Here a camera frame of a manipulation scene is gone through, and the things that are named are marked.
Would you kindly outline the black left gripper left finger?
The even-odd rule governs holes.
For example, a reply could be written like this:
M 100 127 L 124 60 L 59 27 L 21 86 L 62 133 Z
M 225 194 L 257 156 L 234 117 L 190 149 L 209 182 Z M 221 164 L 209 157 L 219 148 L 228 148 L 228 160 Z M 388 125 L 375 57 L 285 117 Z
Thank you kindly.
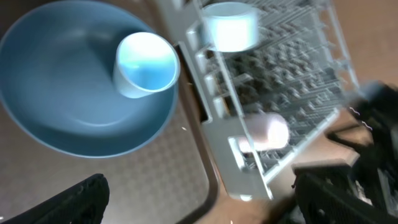
M 100 224 L 108 203 L 108 181 L 94 174 L 3 224 Z

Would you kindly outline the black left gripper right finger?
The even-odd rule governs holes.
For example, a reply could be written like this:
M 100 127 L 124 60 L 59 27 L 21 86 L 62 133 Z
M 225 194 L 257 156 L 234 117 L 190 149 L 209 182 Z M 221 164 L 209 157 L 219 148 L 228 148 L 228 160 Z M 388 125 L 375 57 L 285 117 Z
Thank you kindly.
M 312 174 L 298 176 L 295 198 L 309 224 L 392 224 L 386 212 L 347 194 Z

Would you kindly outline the pink cup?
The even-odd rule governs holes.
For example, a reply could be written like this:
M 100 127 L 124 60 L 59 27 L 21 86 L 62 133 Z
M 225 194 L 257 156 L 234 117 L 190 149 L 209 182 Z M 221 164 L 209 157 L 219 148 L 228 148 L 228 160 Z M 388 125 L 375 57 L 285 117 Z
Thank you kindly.
M 256 151 L 282 149 L 288 145 L 288 122 L 277 113 L 250 114 L 244 118 Z

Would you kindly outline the dark blue plate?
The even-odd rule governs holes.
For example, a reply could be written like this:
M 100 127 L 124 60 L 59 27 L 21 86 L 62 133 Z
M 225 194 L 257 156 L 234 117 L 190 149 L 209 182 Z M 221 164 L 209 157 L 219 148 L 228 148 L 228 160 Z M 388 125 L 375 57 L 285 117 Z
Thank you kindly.
M 144 147 L 171 119 L 178 83 L 142 98 L 117 91 L 117 47 L 136 32 L 155 33 L 101 1 L 54 1 L 25 13 L 1 39 L 5 109 L 34 139 L 65 154 L 106 158 Z

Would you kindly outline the light blue cup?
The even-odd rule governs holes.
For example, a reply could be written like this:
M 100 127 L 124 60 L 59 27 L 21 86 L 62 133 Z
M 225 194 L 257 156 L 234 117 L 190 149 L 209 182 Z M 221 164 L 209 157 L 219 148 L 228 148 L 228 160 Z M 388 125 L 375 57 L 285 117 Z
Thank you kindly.
M 123 38 L 116 51 L 113 83 L 127 98 L 142 98 L 173 87 L 180 76 L 180 59 L 163 37 L 136 32 Z

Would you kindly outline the light blue bowl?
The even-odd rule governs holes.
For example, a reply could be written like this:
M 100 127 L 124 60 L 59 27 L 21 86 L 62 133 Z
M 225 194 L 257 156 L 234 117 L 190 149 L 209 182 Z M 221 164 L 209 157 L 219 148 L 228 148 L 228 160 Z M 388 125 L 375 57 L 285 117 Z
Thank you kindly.
M 210 50 L 242 52 L 260 42 L 259 13 L 251 4 L 218 2 L 203 8 Z

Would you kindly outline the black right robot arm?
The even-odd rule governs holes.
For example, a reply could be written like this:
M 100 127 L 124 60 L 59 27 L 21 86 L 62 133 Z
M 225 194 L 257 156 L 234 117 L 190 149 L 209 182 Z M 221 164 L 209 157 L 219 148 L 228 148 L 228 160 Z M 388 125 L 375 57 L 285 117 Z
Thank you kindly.
M 325 137 L 346 146 L 353 164 L 321 161 L 293 168 L 306 223 L 397 223 L 397 87 L 374 81 L 346 104 L 356 122 Z

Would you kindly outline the grey dishwasher rack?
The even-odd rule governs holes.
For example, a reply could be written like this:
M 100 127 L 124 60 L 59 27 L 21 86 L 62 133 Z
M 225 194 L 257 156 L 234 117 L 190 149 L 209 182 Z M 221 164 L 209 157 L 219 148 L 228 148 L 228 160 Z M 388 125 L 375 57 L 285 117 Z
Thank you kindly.
M 207 116 L 202 128 L 227 193 L 273 198 L 272 179 L 338 117 L 346 90 L 359 86 L 332 1 L 253 1 L 260 43 L 221 53 L 207 37 L 209 1 L 159 1 L 182 49 Z M 248 119 L 279 113 L 286 146 L 258 152 Z

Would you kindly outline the brown serving tray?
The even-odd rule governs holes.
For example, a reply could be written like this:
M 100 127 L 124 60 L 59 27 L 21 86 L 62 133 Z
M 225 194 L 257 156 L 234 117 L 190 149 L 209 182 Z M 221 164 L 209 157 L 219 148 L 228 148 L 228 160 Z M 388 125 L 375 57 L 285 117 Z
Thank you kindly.
M 163 36 L 169 32 L 154 1 L 107 1 Z M 194 223 L 214 204 L 218 180 L 208 158 L 188 93 L 168 124 L 146 146 L 106 158 L 79 157 L 48 147 L 1 108 L 1 216 L 8 220 L 81 182 L 103 174 L 110 198 L 104 223 Z

